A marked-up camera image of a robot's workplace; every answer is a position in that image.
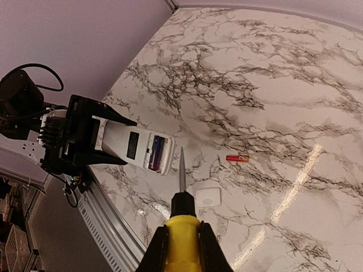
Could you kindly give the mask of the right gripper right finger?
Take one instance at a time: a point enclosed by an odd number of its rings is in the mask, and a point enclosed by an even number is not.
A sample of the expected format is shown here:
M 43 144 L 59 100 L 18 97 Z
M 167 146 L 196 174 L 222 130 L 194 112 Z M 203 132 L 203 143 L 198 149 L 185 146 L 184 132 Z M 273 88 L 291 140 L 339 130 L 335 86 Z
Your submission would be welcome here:
M 203 272 L 233 272 L 209 223 L 199 230 L 200 262 Z

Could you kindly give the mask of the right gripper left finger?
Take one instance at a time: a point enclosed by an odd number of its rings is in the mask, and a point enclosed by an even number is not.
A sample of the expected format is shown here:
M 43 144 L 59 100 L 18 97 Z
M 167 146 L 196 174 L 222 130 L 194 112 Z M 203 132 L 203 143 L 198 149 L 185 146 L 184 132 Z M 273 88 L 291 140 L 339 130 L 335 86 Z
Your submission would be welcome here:
M 168 228 L 158 227 L 135 272 L 164 272 L 168 252 Z

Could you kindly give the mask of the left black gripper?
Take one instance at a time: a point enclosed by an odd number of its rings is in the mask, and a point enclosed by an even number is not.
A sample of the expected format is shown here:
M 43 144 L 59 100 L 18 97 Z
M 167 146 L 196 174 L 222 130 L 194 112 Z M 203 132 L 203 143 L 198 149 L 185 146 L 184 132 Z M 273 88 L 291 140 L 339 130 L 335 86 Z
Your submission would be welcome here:
M 56 148 L 44 147 L 45 156 L 40 160 L 43 170 L 57 175 L 76 175 L 87 165 L 127 165 L 126 161 L 95 149 L 100 121 L 94 117 L 137 125 L 105 103 L 72 95 L 67 108 L 64 141 Z

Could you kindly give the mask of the yellow handled screwdriver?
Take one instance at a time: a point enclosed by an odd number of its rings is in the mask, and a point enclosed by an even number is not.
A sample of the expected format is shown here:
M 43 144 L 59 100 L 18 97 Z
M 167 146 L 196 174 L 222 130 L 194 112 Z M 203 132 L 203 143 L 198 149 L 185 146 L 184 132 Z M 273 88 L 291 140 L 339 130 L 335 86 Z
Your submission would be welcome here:
M 171 217 L 166 222 L 168 246 L 165 271 L 201 271 L 199 253 L 200 221 L 194 197 L 187 192 L 184 151 L 180 151 L 179 192 L 171 201 Z

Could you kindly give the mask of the white red remote control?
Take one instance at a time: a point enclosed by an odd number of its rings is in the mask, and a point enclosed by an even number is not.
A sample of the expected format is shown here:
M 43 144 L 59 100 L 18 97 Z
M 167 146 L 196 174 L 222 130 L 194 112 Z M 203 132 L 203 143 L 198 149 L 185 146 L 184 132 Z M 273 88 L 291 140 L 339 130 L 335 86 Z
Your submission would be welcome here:
M 159 171 L 148 169 L 154 137 L 164 137 L 165 144 Z M 103 130 L 102 150 L 133 166 L 158 175 L 168 174 L 175 151 L 175 139 L 164 133 L 107 121 Z

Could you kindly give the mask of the white battery cover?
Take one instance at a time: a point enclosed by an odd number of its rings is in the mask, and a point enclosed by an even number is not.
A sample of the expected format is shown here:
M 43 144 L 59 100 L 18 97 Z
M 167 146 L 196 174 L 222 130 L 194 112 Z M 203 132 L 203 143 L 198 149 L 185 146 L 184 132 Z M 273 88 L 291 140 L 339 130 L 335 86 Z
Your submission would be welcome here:
M 221 204 L 220 188 L 203 188 L 195 193 L 197 207 L 216 207 Z

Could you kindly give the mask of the purple AAA battery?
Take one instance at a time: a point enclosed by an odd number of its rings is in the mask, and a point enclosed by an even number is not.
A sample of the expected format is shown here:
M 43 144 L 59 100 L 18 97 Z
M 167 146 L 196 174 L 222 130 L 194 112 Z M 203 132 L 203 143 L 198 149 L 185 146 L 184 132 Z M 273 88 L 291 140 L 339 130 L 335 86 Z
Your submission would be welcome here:
M 149 170 L 152 170 L 155 172 L 159 171 L 165 140 L 166 139 L 164 137 L 161 137 L 158 135 L 156 135 L 154 137 L 153 147 L 152 147 L 150 160 L 149 160 L 149 166 L 148 166 Z

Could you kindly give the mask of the red AAA battery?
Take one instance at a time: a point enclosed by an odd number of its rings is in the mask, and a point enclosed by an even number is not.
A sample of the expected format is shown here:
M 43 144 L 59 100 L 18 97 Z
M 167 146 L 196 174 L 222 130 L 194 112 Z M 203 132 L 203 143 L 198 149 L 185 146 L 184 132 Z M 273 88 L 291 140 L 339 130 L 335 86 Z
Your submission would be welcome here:
M 248 163 L 249 161 L 248 156 L 240 156 L 240 155 L 226 155 L 225 159 L 228 162 L 232 161 L 232 162 Z

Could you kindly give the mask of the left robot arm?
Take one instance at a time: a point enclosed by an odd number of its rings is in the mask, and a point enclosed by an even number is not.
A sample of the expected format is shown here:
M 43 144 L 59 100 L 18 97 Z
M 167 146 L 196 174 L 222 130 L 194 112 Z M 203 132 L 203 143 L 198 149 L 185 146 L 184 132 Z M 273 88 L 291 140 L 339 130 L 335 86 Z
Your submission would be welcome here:
M 42 85 L 35 84 L 25 72 L 38 67 L 59 75 L 39 63 L 20 65 L 1 79 L 1 134 L 9 139 L 26 140 L 30 131 L 39 134 L 45 155 L 40 159 L 44 171 L 55 175 L 76 176 L 88 165 L 126 165 L 126 162 L 95 144 L 100 119 L 135 126 L 136 122 L 120 115 L 109 105 L 79 95 L 71 95 L 68 106 L 44 101 Z

